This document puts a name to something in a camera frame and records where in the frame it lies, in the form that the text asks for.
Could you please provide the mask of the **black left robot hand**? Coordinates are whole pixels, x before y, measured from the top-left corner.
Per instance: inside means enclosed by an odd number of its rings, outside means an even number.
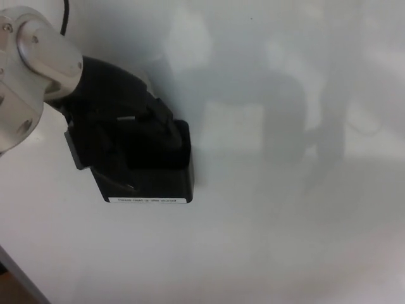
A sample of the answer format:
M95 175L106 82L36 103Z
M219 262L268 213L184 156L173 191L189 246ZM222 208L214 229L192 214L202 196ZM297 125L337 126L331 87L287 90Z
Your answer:
M135 193L132 162L182 147L173 113L133 74L83 58L78 86L63 99L66 136L78 169L93 169L108 184Z

